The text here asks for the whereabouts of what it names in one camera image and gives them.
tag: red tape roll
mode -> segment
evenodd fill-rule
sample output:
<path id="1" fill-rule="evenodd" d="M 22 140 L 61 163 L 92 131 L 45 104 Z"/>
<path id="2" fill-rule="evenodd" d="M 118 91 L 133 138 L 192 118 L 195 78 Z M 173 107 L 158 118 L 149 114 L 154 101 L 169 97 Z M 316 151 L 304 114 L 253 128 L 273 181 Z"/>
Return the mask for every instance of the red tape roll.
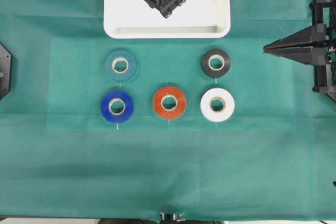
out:
<path id="1" fill-rule="evenodd" d="M 174 98 L 176 106 L 172 109 L 166 109 L 163 106 L 165 98 Z M 183 92 L 176 87 L 165 87 L 160 89 L 153 98 L 154 111 L 162 118 L 173 120 L 181 116 L 186 107 L 186 100 Z"/>

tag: electrical tape roll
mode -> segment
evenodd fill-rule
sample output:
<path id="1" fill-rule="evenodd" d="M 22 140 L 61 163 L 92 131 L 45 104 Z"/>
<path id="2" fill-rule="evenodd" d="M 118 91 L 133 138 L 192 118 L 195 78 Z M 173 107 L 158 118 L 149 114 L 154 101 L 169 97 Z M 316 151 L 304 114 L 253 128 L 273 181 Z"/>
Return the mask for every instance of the electrical tape roll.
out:
<path id="1" fill-rule="evenodd" d="M 211 61 L 213 59 L 218 59 L 221 61 L 222 66 L 220 68 L 213 68 L 211 66 Z M 202 69 L 203 72 L 211 78 L 220 78 L 229 72 L 231 67 L 231 58 L 227 52 L 221 49 L 211 49 L 205 53 L 202 58 Z"/>
<path id="2" fill-rule="evenodd" d="M 123 110 L 119 113 L 114 113 L 111 106 L 117 101 L 123 103 Z M 123 123 L 131 118 L 134 112 L 134 103 L 126 92 L 114 90 L 104 95 L 100 103 L 100 111 L 107 121 L 111 123 Z"/>
<path id="3" fill-rule="evenodd" d="M 166 109 L 163 106 L 163 100 L 165 98 L 174 98 L 175 100 L 175 107 L 171 109 Z M 159 115 L 160 117 L 167 119 L 167 120 L 173 120 L 180 117 L 186 107 L 186 99 L 183 94 L 183 92 L 176 88 L 176 87 L 165 87 L 161 88 L 153 98 L 153 108 L 154 111 Z"/>
<path id="4" fill-rule="evenodd" d="M 116 64 L 119 61 L 126 63 L 126 69 L 123 71 L 116 70 Z M 137 70 L 137 63 L 133 55 L 124 50 L 112 52 L 105 60 L 105 70 L 108 75 L 115 81 L 126 81 L 134 76 Z"/>
<path id="5" fill-rule="evenodd" d="M 214 100 L 220 100 L 223 108 L 215 111 L 211 104 Z M 215 88 L 205 92 L 201 99 L 201 111 L 206 119 L 211 122 L 224 122 L 228 120 L 235 111 L 235 100 L 233 96 L 225 89 Z"/>

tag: green tablecloth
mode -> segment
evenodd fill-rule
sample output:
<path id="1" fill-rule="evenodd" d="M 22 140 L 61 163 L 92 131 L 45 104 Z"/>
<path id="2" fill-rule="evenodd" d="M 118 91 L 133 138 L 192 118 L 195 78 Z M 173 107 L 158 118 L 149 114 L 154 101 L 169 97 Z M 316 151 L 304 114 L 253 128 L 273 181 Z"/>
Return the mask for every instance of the green tablecloth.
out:
<path id="1" fill-rule="evenodd" d="M 336 219 L 336 104 L 311 92 L 312 68 L 262 54 L 310 25 L 311 0 L 231 0 L 223 39 L 115 40 L 103 0 L 0 0 L 0 42 L 13 54 L 12 90 L 0 101 L 0 215 L 159 219 Z M 199 109 L 215 85 L 202 54 L 225 49 L 218 81 L 236 100 L 217 128 Z M 134 117 L 116 128 L 100 115 L 118 83 L 104 72 L 116 49 L 139 71 L 122 84 Z M 188 106 L 158 118 L 166 82 Z"/>

